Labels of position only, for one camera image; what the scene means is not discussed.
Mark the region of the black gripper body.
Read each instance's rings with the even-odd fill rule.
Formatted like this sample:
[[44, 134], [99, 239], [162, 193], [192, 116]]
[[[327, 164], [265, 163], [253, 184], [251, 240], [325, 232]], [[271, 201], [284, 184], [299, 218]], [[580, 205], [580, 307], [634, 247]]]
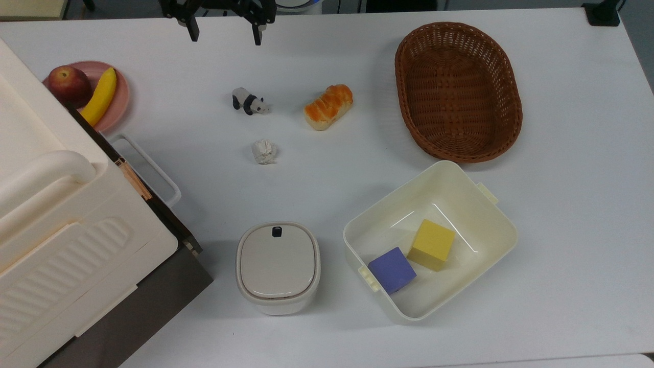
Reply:
[[243, 7], [240, 1], [203, 1], [200, 5], [201, 8], [206, 10], [223, 10], [231, 11], [235, 14], [243, 14]]

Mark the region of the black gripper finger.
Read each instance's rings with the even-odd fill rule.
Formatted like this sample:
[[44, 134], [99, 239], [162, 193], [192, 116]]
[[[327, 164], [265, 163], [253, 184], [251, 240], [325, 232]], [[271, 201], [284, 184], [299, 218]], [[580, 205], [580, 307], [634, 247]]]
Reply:
[[178, 23], [187, 28], [189, 36], [193, 42], [199, 37], [199, 28], [195, 19], [195, 14], [203, 1], [159, 1], [162, 15], [168, 19], [176, 19]]
[[240, 15], [252, 25], [255, 45], [261, 45], [263, 31], [276, 20], [275, 1], [239, 1]]

